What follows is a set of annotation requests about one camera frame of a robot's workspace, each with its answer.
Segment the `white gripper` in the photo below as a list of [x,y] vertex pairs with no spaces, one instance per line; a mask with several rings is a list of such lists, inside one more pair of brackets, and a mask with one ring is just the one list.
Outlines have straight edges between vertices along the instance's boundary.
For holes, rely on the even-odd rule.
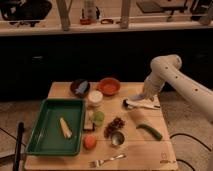
[[145,81],[142,89],[142,94],[145,99],[153,100],[165,85],[165,81],[158,76],[149,75]]

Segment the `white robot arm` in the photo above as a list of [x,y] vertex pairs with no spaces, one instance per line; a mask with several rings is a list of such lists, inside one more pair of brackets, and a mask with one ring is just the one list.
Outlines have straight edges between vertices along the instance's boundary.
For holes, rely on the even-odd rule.
[[180,72],[181,66],[178,55],[155,57],[150,63],[151,73],[144,81],[144,98],[152,99],[169,83],[213,124],[213,91]]

